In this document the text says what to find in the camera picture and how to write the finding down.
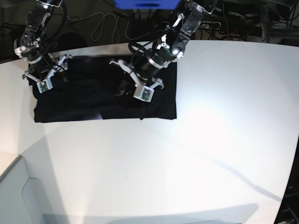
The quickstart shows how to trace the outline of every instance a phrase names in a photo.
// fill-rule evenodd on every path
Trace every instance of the white table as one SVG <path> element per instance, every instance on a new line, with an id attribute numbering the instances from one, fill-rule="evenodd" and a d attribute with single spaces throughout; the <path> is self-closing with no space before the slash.
<path id="1" fill-rule="evenodd" d="M 35 100 L 21 79 L 26 67 L 21 60 L 0 65 L 0 149 L 22 154 L 29 175 L 43 181 L 49 217 L 70 224 L 274 222 L 299 135 L 299 48 L 191 41 L 178 63 L 174 121 L 35 124 Z"/>

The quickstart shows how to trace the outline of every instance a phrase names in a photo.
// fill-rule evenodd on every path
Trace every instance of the cable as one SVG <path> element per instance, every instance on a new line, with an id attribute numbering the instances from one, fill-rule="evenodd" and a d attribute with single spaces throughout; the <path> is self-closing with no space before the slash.
<path id="1" fill-rule="evenodd" d="M 63 17 L 61 19 L 61 24 L 58 28 L 58 30 L 55 32 L 55 34 L 50 37 L 47 42 L 52 42 L 52 41 L 55 41 L 56 38 L 61 34 L 61 32 L 63 31 L 64 27 L 67 25 L 67 9 L 66 9 L 66 5 L 64 2 L 61 3 L 61 6 L 60 6 L 64 12 L 63 14 Z"/>
<path id="2" fill-rule="evenodd" d="M 207 33 L 210 34 L 210 36 L 209 36 L 209 38 L 208 38 L 208 40 L 210 40 L 211 37 L 212 37 L 212 32 L 211 32 L 211 33 L 207 32 Z"/>
<path id="3" fill-rule="evenodd" d="M 276 22 L 276 23 L 274 23 L 274 24 L 279 24 L 279 23 L 283 23 L 283 24 L 288 24 L 288 23 L 286 23 L 286 22 Z M 296 25 L 292 25 L 292 24 L 288 24 L 290 27 L 294 27 L 294 28 L 299 28 L 299 26 L 296 26 Z"/>
<path id="4" fill-rule="evenodd" d="M 73 27 L 73 24 L 72 24 L 72 23 L 71 23 L 71 24 L 69 23 L 68 25 L 70 26 L 70 28 L 71 28 L 72 30 L 76 31 L 76 33 L 79 34 L 79 31 L 78 31 L 76 28 Z"/>
<path id="5" fill-rule="evenodd" d="M 154 41 L 156 41 L 157 39 L 155 39 L 155 40 L 153 40 L 153 41 L 150 41 L 150 42 L 147 42 L 146 44 L 144 44 L 144 45 L 140 45 L 140 44 L 137 44 L 136 45 L 136 47 L 138 47 L 138 50 L 136 50 L 135 51 L 135 53 L 132 55 L 132 57 L 131 57 L 131 62 L 130 62 L 130 65 L 131 65 L 131 69 L 132 69 L 132 71 L 134 71 L 135 73 L 136 73 L 136 71 L 135 71 L 135 69 L 134 69 L 134 67 L 133 67 L 133 64 L 135 64 L 136 62 L 138 62 L 145 54 L 147 54 L 147 49 L 145 48 L 147 45 L 149 45 L 150 43 L 153 43 Z M 140 50 L 142 50 L 143 52 L 144 52 L 144 54 L 141 54 L 140 56 L 139 56 L 139 58 L 136 60 L 136 61 L 134 61 L 134 63 L 133 63 L 133 59 L 134 59 L 134 57 L 138 54 L 138 53 L 141 53 L 140 52 Z"/>
<path id="6" fill-rule="evenodd" d="M 55 66 L 55 67 L 59 67 L 59 68 L 61 68 L 63 71 L 65 71 L 64 67 L 62 67 L 62 66 L 59 65 L 59 64 L 55 64 L 54 66 Z"/>
<path id="7" fill-rule="evenodd" d="M 10 32 L 7 34 L 0 34 L 0 36 L 4 37 L 4 36 L 8 36 L 10 35 L 15 29 L 18 29 L 20 27 L 24 27 L 26 25 L 17 25 L 17 24 L 9 24 L 9 23 L 3 23 L 2 25 L 0 25 L 0 31 L 2 29 L 10 29 Z"/>
<path id="8" fill-rule="evenodd" d="M 72 19 L 72 18 L 70 18 L 69 15 L 67 15 L 67 17 L 68 17 L 68 19 L 69 19 L 70 21 L 78 22 L 78 21 L 82 21 L 82 20 L 89 19 L 89 18 L 94 17 L 94 16 L 96 16 L 96 15 L 102 15 L 103 18 L 99 21 L 98 25 L 97 25 L 97 26 L 95 27 L 95 29 L 93 30 L 93 32 L 92 32 L 92 34 L 91 34 L 91 40 L 92 40 L 93 42 L 97 42 L 97 41 L 100 40 L 100 38 L 102 37 L 102 34 L 103 34 L 103 27 L 104 27 L 105 19 L 106 19 L 107 16 L 112 15 L 112 16 L 114 17 L 114 20 L 115 20 L 115 28 L 114 28 L 113 33 L 112 33 L 111 41 L 114 42 L 114 35 L 115 35 L 115 33 L 117 32 L 117 35 L 118 35 L 117 40 L 118 40 L 118 41 L 117 41 L 116 43 L 119 43 L 119 42 L 120 42 L 120 33 L 119 33 L 119 29 L 118 29 L 118 23 L 119 23 L 119 18 L 120 18 L 119 16 L 116 17 L 113 13 L 107 13 L 107 14 L 104 14 L 104 13 L 100 12 L 100 13 L 94 13 L 94 14 L 92 14 L 92 15 L 89 15 L 89 16 L 84 17 L 84 18 L 81 18 L 81 19 L 75 19 L 75 20 Z M 150 34 L 150 32 L 147 32 L 146 34 L 144 34 L 144 35 L 142 35 L 142 36 L 139 36 L 139 37 L 136 37 L 136 38 L 130 38 L 130 37 L 128 37 L 128 28 L 129 28 L 129 25 L 130 25 L 130 21 L 128 21 L 128 23 L 127 23 L 126 30 L 125 30 L 125 36 L 126 36 L 126 38 L 127 38 L 128 40 L 130 40 L 130 41 L 138 40 L 138 39 L 143 38 L 143 37 L 145 37 L 145 36 L 147 36 L 147 35 Z M 98 36 L 97 38 L 95 38 L 95 37 L 94 37 L 94 34 L 95 34 L 95 32 L 98 30 L 99 27 L 100 27 L 100 34 L 99 34 L 99 36 Z"/>
<path id="9" fill-rule="evenodd" d="M 222 10 L 223 10 L 223 16 L 224 16 L 224 19 L 225 19 L 225 22 L 226 22 L 226 26 L 228 28 L 228 20 L 227 20 L 227 18 L 225 16 L 225 12 L 224 12 L 224 2 L 222 3 Z"/>
<path id="10" fill-rule="evenodd" d="M 293 7 L 294 12 L 293 12 L 293 17 L 292 17 L 292 19 L 291 19 L 291 23 L 290 23 L 290 25 L 292 25 L 292 23 L 293 23 L 296 8 L 297 8 L 297 4 Z"/>
<path id="11" fill-rule="evenodd" d="M 52 65 L 50 62 L 48 62 L 47 61 L 47 59 L 46 59 L 46 57 L 45 57 L 45 54 L 47 54 L 47 52 L 45 52 L 44 51 L 44 49 L 43 49 L 43 47 L 42 47 L 42 40 L 41 40 L 41 47 L 40 47 L 40 55 L 43 57 L 43 59 L 44 59 L 44 61 L 52 68 L 52 69 L 54 69 L 56 72 L 58 72 L 60 75 L 62 75 L 63 76 L 63 74 L 60 72 L 60 71 L 58 71 L 58 69 L 56 69 L 55 68 L 55 66 L 58 66 L 59 67 L 59 65 Z"/>
<path id="12" fill-rule="evenodd" d="M 298 16 L 299 16 L 299 13 L 295 16 L 295 18 L 293 20 L 297 19 Z"/>

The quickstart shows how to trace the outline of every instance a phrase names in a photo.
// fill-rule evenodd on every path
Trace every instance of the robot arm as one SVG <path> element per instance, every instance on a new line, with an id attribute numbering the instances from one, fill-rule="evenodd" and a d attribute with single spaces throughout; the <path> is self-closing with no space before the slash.
<path id="1" fill-rule="evenodd" d="M 135 64 L 132 62 L 128 64 L 123 60 L 110 62 L 121 67 L 132 77 L 136 86 L 134 93 L 136 99 L 151 102 L 154 89 L 158 86 L 164 87 L 162 79 L 156 77 L 157 73 L 184 56 L 186 45 L 192 34 L 198 30 L 203 13 L 211 14 L 216 3 L 216 0 L 206 0 L 204 1 L 206 7 L 203 7 L 195 1 L 182 1 L 172 12 L 163 35 L 153 42 L 151 49 L 145 49 L 138 43 L 129 44 L 133 56 L 140 50 L 143 52 L 142 60 Z"/>
<path id="2" fill-rule="evenodd" d="M 15 40 L 14 52 L 19 57 L 29 63 L 29 70 L 25 72 L 24 78 L 30 78 L 37 82 L 39 91 L 53 88 L 50 78 L 56 72 L 63 72 L 67 69 L 65 60 L 67 56 L 59 58 L 50 58 L 47 54 L 45 45 L 50 45 L 59 35 L 66 20 L 66 7 L 63 0 L 38 0 L 34 10 L 27 16 L 26 28 L 22 37 Z M 62 7 L 64 9 L 64 19 L 61 28 L 45 43 L 44 33 L 53 7 Z"/>

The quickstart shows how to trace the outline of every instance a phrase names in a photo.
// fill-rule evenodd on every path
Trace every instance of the black fabric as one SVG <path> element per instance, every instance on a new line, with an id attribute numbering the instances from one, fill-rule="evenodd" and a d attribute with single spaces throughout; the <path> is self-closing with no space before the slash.
<path id="1" fill-rule="evenodd" d="M 114 59 L 130 61 L 130 56 Z M 93 119 L 162 118 L 176 119 L 177 65 L 161 70 L 164 89 L 156 88 L 151 103 L 132 97 L 134 83 L 121 68 L 109 65 L 109 57 L 77 57 L 68 62 L 67 78 L 56 74 L 51 78 L 53 89 L 42 94 L 33 85 L 37 99 L 35 122 L 80 121 Z M 121 84 L 131 88 L 128 95 L 117 97 Z"/>

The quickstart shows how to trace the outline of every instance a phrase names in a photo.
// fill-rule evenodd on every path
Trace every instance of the blue object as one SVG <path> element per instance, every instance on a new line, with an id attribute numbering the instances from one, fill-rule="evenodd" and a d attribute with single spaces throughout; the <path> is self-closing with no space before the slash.
<path id="1" fill-rule="evenodd" d="M 121 9 L 175 9 L 180 0 L 114 0 Z"/>

